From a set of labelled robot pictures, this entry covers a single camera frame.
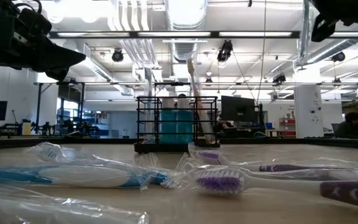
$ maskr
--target black wire rack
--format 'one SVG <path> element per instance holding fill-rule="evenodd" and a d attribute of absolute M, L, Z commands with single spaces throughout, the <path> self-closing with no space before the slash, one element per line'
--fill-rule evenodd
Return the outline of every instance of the black wire rack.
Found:
<path fill-rule="evenodd" d="M 162 108 L 162 102 L 166 98 L 173 98 L 175 101 L 179 98 L 187 98 L 190 101 L 189 108 Z M 137 140 L 135 144 L 135 151 L 139 153 L 143 152 L 186 152 L 188 144 L 183 143 L 172 143 L 163 144 L 161 143 L 161 135 L 192 135 L 194 144 L 203 147 L 219 147 L 217 142 L 217 135 L 214 132 L 204 132 L 202 123 L 209 123 L 211 127 L 218 124 L 218 98 L 217 96 L 138 96 L 137 97 Z M 174 121 L 162 121 L 160 114 L 164 110 L 187 110 L 193 112 L 192 120 L 174 120 Z M 200 119 L 200 111 L 208 114 L 207 120 Z M 147 132 L 147 124 L 153 123 L 152 132 Z M 162 133 L 160 125 L 162 123 L 192 123 L 193 128 L 190 133 Z M 215 141 L 212 144 L 207 144 L 203 138 L 204 135 L 213 135 Z M 153 143 L 145 141 L 145 138 L 153 139 Z"/>

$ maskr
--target chair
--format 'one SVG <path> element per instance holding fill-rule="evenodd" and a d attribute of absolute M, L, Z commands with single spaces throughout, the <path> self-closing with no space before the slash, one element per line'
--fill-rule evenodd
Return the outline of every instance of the chair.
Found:
<path fill-rule="evenodd" d="M 337 131 L 338 131 L 338 127 L 339 127 L 339 124 L 331 124 L 332 127 L 333 127 L 333 131 L 334 131 L 334 134 L 335 134 L 335 137 L 338 138 L 337 136 Z"/>

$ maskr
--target white pillar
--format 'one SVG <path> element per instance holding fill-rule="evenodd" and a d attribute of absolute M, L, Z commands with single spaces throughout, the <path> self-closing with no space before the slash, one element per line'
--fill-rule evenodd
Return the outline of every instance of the white pillar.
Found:
<path fill-rule="evenodd" d="M 319 83 L 320 70 L 318 67 L 308 67 L 306 70 L 296 72 L 294 80 L 298 83 Z M 297 138 L 324 136 L 320 86 L 295 87 L 295 113 Z"/>

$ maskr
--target wooden tabletop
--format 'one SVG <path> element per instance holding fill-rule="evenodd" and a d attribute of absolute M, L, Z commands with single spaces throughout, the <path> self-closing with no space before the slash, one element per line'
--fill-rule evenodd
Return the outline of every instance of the wooden tabletop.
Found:
<path fill-rule="evenodd" d="M 133 145 L 67 145 L 112 160 L 138 156 Z M 24 149 L 0 150 L 0 164 L 36 164 L 35 156 Z M 294 162 L 330 157 L 358 161 L 358 149 L 310 145 L 223 146 L 228 158 L 255 164 Z M 159 164 L 174 169 L 181 154 L 158 154 Z M 250 189 L 235 198 L 203 195 L 191 190 L 149 189 L 59 189 L 32 188 L 54 197 L 85 199 L 125 210 L 146 211 L 150 223 L 358 223 L 358 207 L 325 198 L 265 189 Z"/>

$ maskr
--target purple bristles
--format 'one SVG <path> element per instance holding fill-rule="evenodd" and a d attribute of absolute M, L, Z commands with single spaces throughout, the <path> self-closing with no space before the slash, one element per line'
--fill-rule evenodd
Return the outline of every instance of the purple bristles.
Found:
<path fill-rule="evenodd" d="M 240 180 L 235 177 L 203 177 L 197 183 L 208 190 L 236 191 L 241 188 Z"/>
<path fill-rule="evenodd" d="M 204 157 L 208 157 L 211 159 L 219 159 L 219 154 L 212 153 L 212 152 L 199 152 L 200 155 Z"/>

